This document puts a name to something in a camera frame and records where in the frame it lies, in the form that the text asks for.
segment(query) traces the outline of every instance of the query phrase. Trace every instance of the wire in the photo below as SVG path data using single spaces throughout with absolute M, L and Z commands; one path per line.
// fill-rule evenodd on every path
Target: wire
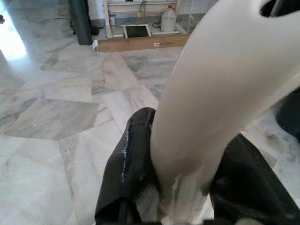
M 154 28 L 161 28 L 161 22 L 155 22 L 152 24 Z
M 146 19 L 146 0 L 142 0 L 142 2 L 141 2 L 141 4 L 140 4 L 140 10 L 139 10 L 139 12 L 141 12 L 141 8 L 143 7 L 143 9 L 144 9 L 144 19 Z

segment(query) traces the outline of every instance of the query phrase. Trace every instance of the marble floor tile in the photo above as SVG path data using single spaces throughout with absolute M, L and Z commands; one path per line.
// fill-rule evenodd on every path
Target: marble floor tile
M 99 71 L 103 76 L 103 87 L 125 90 L 138 84 L 119 52 L 107 54 Z
M 134 72 L 134 75 L 140 84 L 145 85 L 160 99 L 175 64 L 175 61 L 149 62 L 143 69 Z
M 41 67 L 43 61 L 28 54 L 10 14 L 7 10 L 2 14 L 6 21 L 0 26 L 1 73 L 17 77 L 21 81 L 30 79 L 31 74 Z
M 79 73 L 39 70 L 34 77 L 14 91 L 14 96 L 80 102 L 92 100 L 90 78 Z
M 14 2 L 16 1 L 14 0 L 6 10 L 22 38 L 71 37 L 72 30 L 68 20 L 54 20 L 53 7 L 14 7 Z
M 134 110 L 122 91 L 103 95 L 107 108 L 110 110 L 113 119 L 116 121 L 120 132 L 124 132 L 128 119 Z
M 2 0 L 0 2 L 0 14 L 7 8 L 7 6 L 11 3 L 12 0 Z
M 158 100 L 141 85 L 103 95 L 102 98 L 122 133 L 134 112 L 144 107 L 157 109 L 158 106 Z
M 94 126 L 98 104 L 38 99 L 5 135 L 60 140 Z
M 113 120 L 111 111 L 107 108 L 105 101 L 101 99 L 98 101 L 98 103 L 99 103 L 99 107 L 98 107 L 98 112 L 97 112 L 94 126 L 98 126 L 100 124 Z
M 298 208 L 300 209 L 300 199 L 295 200 L 295 202 L 296 202 Z
M 144 85 L 126 89 L 123 93 L 134 112 L 144 107 L 150 107 L 153 109 L 157 109 L 158 107 L 158 100 Z
M 74 43 L 53 53 L 40 69 L 89 75 L 96 69 L 99 70 L 103 60 L 103 55 L 94 52 L 90 46 Z
M 111 120 L 59 142 L 79 224 L 95 222 L 104 168 L 120 137 L 121 132 Z
M 77 224 L 53 141 L 0 136 L 0 224 Z
M 286 133 L 276 122 L 278 106 L 273 106 L 247 125 L 241 132 L 255 145 L 271 167 L 274 167 L 290 145 L 293 136 Z
M 8 64 L 7 60 L 0 51 L 0 94 L 2 92 L 9 92 L 16 90 L 24 84 L 24 80 L 14 75 L 13 69 Z
M 55 7 L 60 4 L 66 4 L 65 0 L 26 0 L 23 2 L 22 0 L 12 0 L 10 4 L 11 8 L 44 8 L 44 7 Z
M 35 101 L 36 98 L 0 96 L 0 134 L 3 134 Z
M 296 138 L 289 140 L 287 150 L 274 166 L 274 173 L 294 199 L 300 198 L 300 144 Z

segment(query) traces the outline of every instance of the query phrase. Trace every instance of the gray marble tile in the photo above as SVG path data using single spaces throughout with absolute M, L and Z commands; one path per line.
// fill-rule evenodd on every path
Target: gray marble tile
M 298 208 L 300 209 L 300 199 L 296 199 L 295 202 L 296 202 Z
M 60 141 L 75 214 L 79 224 L 93 224 L 106 162 L 120 140 L 113 120 Z
M 9 5 L 10 8 L 44 8 L 44 7 L 55 7 L 60 4 L 66 4 L 65 0 L 12 0 Z
M 135 51 L 121 52 L 121 55 L 126 63 L 139 62 L 161 62 L 161 61 L 177 61 L 183 47 L 159 48 L 159 49 L 144 49 Z
M 300 144 L 296 138 L 289 140 L 287 150 L 278 160 L 273 170 L 287 191 L 294 196 L 294 199 L 299 199 Z
M 241 132 L 259 149 L 271 167 L 275 166 L 288 149 L 290 140 L 294 138 L 277 124 L 275 120 L 277 109 L 277 105 L 271 107 Z
M 98 104 L 38 99 L 5 135 L 60 140 L 94 126 Z
M 135 73 L 137 79 L 150 78 L 169 78 L 176 62 L 149 62 L 147 66 L 138 73 Z
M 97 112 L 94 126 L 98 126 L 98 125 L 101 125 L 103 123 L 113 120 L 111 111 L 107 108 L 105 101 L 103 99 L 101 99 L 97 102 L 99 104 L 99 107 L 98 107 L 98 112 Z
M 17 76 L 14 76 L 13 69 L 10 67 L 9 63 L 5 59 L 3 53 L 0 51 L 0 94 L 2 92 L 9 92 L 11 93 L 11 90 L 16 90 L 17 88 L 20 88 L 24 81 L 20 79 Z
M 0 134 L 4 133 L 35 101 L 36 98 L 0 96 Z
M 123 93 L 134 112 L 144 107 L 153 109 L 157 109 L 158 107 L 158 100 L 144 85 L 126 89 Z
M 99 71 L 103 60 L 104 56 L 94 52 L 90 46 L 73 43 L 53 53 L 40 69 L 89 75 Z
M 1 73 L 2 75 L 16 77 L 20 81 L 26 81 L 33 72 L 38 70 L 43 61 L 40 61 L 39 57 L 32 57 L 28 54 L 9 13 L 4 10 L 2 14 L 6 21 L 0 26 Z
M 0 3 L 0 14 L 6 9 L 12 0 L 2 0 Z
M 13 95 L 91 102 L 91 81 L 79 73 L 39 70 L 34 79 L 15 90 Z
M 0 136 L 0 224 L 74 224 L 74 207 L 53 141 Z
M 99 71 L 103 76 L 103 87 L 125 90 L 138 84 L 119 52 L 107 54 Z
M 103 95 L 102 98 L 122 133 L 134 112 L 144 107 L 156 109 L 158 106 L 158 100 L 141 85 Z
M 159 100 L 164 92 L 165 85 L 164 84 L 152 84 L 149 83 L 149 89 L 151 93 Z
M 124 132 L 127 120 L 135 112 L 122 91 L 103 95 L 107 108 L 110 110 L 113 119 L 116 121 L 120 132 Z
M 67 19 L 53 19 L 53 7 L 14 7 L 14 0 L 7 8 L 13 24 L 22 38 L 71 37 L 72 30 Z

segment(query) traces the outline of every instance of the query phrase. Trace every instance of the cardboard box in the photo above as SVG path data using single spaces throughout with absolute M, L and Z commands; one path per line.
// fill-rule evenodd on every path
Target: cardboard box
M 141 49 L 167 48 L 184 46 L 189 34 L 157 35 L 152 37 L 135 37 L 110 40 L 95 40 L 93 49 L 98 53 L 111 53 Z

